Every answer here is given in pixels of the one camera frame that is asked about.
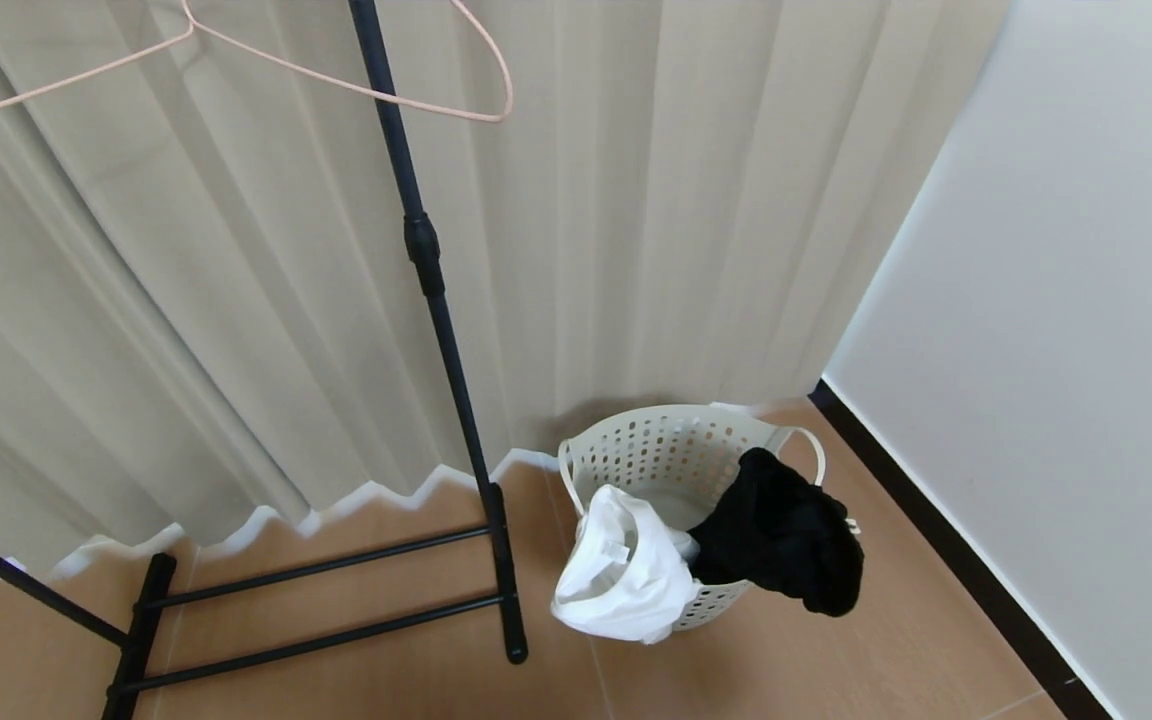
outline white cloth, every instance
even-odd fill
[[[687,547],[650,502],[617,487],[598,488],[576,529],[576,547],[558,578],[550,612],[581,632],[645,644],[664,641],[700,592],[676,541]]]
[[[403,118],[490,467],[627,406],[812,388],[1006,9],[472,5],[515,114]],[[347,3],[194,6],[366,82]],[[452,8],[380,14],[402,94],[499,106]],[[0,99],[180,28],[177,0],[0,3]],[[439,462],[468,469],[370,100],[188,41],[1,111],[1,553],[219,541]]]

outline perforated basket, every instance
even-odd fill
[[[558,468],[576,513],[585,515],[594,491],[612,484],[652,503],[666,525],[695,528],[708,517],[740,471],[751,447],[781,450],[801,432],[817,450],[817,484],[824,478],[824,450],[804,429],[781,429],[749,415],[713,406],[655,406],[613,415],[558,446]],[[682,612],[675,630],[699,628],[727,611],[750,589],[742,579],[703,585]]]

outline pink hanger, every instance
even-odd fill
[[[179,44],[179,41],[188,40],[189,36],[192,36],[197,29],[197,31],[202,31],[212,37],[215,37],[217,40],[227,41],[229,45],[238,47],[238,50],[245,50],[247,53],[251,53],[252,55],[264,58],[268,60],[271,63],[281,65],[283,68],[294,70],[295,73],[303,74],[303,76],[319,79],[338,88],[346,88],[346,90],[358,92],[358,94],[374,97],[377,100],[385,100],[387,103],[393,103],[396,105],[406,105],[408,106],[408,108],[429,111],[429,113],[435,113],[439,115],[450,115],[452,118],[476,120],[476,122],[483,122],[483,123],[499,123],[500,120],[508,118],[509,113],[511,113],[513,111],[513,77],[509,77],[509,67],[505,61],[505,56],[500,54],[500,48],[497,46],[495,40],[493,40],[492,36],[488,35],[488,31],[486,31],[486,29],[483,26],[483,23],[480,23],[479,20],[473,16],[473,13],[470,13],[470,9],[465,7],[465,3],[463,3],[462,0],[448,0],[448,1],[449,3],[452,3],[453,8],[456,8],[462,15],[465,15],[465,20],[468,20],[471,26],[476,29],[477,33],[479,33],[479,37],[483,37],[483,40],[488,45],[488,50],[492,50],[492,55],[495,56],[497,67],[500,69],[500,77],[502,77],[503,79],[503,108],[500,111],[499,114],[492,115],[485,113],[471,113],[470,109],[447,108],[447,106],[442,105],[422,103],[420,100],[410,100],[407,99],[407,97],[387,94],[387,92],[378,92],[371,90],[371,88],[354,85],[351,82],[346,82],[343,79],[334,78],[332,76],[325,76],[325,74],[323,73],[311,70],[308,68],[302,68],[301,65],[289,63],[289,61],[283,60],[282,58],[276,58],[274,55],[271,55],[270,53],[265,53],[264,50],[257,50],[251,45],[244,44],[243,41],[234,40],[233,37],[229,37],[228,35],[218,31],[218,29],[205,26],[205,24],[202,24],[200,22],[198,22],[196,17],[194,17],[194,10],[189,8],[189,0],[180,0],[180,9],[183,10],[184,17],[189,22],[189,26],[184,29],[184,32],[180,33],[179,36],[168,38],[168,40],[159,41],[159,44],[151,47],[146,47],[145,50],[137,51],[137,53],[132,53],[127,58],[114,60],[113,63],[101,65],[101,67],[99,68],[93,68],[84,73],[78,73],[77,76],[51,83],[51,85],[36,88],[35,90],[22,92],[22,94],[8,97],[8,99],[0,100],[0,109],[10,108],[10,106],[17,105],[18,103],[23,103],[25,100],[31,100],[33,99],[33,97],[48,94],[51,91],[60,90],[60,88],[74,85],[74,83],[99,76],[99,74],[101,73],[108,73],[109,70],[113,70],[115,68],[123,67],[123,65],[134,63],[134,61],[141,60],[142,58],[146,58],[147,55],[152,55],[157,53],[157,51],[159,50],[167,50],[169,46]]]

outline black clothes rack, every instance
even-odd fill
[[[389,73],[389,59],[385,54],[380,18],[376,15],[376,0],[348,1],[353,25],[362,47],[362,58],[367,66],[367,78],[370,78],[371,88],[393,94],[394,81]],[[430,623],[430,621],[457,615],[461,612],[477,611],[480,607],[493,605],[500,609],[503,647],[509,661],[520,664],[526,660],[526,636],[522,629],[518,589],[515,577],[513,577],[513,554],[506,528],[505,497],[499,486],[488,479],[488,469],[483,458],[483,445],[479,441],[479,430],[473,423],[473,409],[470,406],[465,370],[461,366],[456,334],[452,331],[452,316],[447,308],[447,296],[444,293],[444,273],[438,260],[438,236],[434,233],[434,225],[430,222],[424,206],[420,205],[420,189],[416,184],[416,169],[412,168],[411,150],[407,146],[407,132],[403,131],[403,120],[402,115],[399,114],[397,105],[376,100],[376,114],[380,119],[385,146],[389,150],[389,161],[394,169],[394,181],[397,183],[397,195],[403,205],[403,241],[407,244],[407,256],[416,265],[416,274],[420,279],[420,291],[424,293],[425,300],[429,302],[430,318],[434,323],[438,347],[444,356],[444,367],[447,369],[452,396],[456,401],[456,414],[461,420],[461,429],[465,433],[465,446],[468,454],[470,454],[470,464],[479,490],[479,498],[483,501],[486,523],[440,536],[416,539],[416,541],[393,544],[393,546],[358,552],[346,558],[303,564],[300,568],[279,570],[255,578],[237,579],[237,582],[215,585],[215,588],[197,589],[197,591],[179,594],[168,594],[172,574],[175,571],[177,561],[166,553],[157,553],[150,560],[145,584],[141,588],[141,599],[132,606],[132,622],[126,631],[106,623],[105,620],[91,614],[90,611],[84,611],[76,602],[69,601],[68,598],[41,584],[38,579],[29,577],[28,574],[0,556],[1,579],[22,589],[38,602],[44,602],[47,607],[73,620],[74,623],[100,635],[122,650],[122,657],[120,657],[114,670],[113,682],[109,683],[109,689],[106,691],[103,720],[131,720],[132,712],[136,711],[138,694],[152,688],[206,679],[210,675],[229,673],[229,670],[241,670],[243,667],[283,660],[286,657],[303,655],[306,652],[335,647],[338,644],[370,638],[372,635],[392,632],[392,630],[401,630],[410,628],[410,626]],[[324,635],[320,638],[272,647],[271,650],[248,653],[248,655],[233,657],[229,660],[187,667],[183,670],[170,670],[170,673],[161,675],[145,675],[145,666],[150,650],[154,646],[159,619],[166,607],[183,605],[183,602],[205,601],[228,593],[282,583],[286,579],[303,578],[316,573],[348,568],[348,566],[370,560],[392,558],[402,555],[404,552],[415,552],[479,536],[492,538],[497,575],[497,591],[494,593],[460,602],[447,602],[447,605],[434,607],[431,611],[412,612],[410,615],[384,620],[380,623],[361,626],[343,632]]]

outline clothing tag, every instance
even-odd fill
[[[613,539],[605,539],[602,541],[602,556],[611,559],[612,562],[628,562],[630,561],[630,548],[613,541]]]

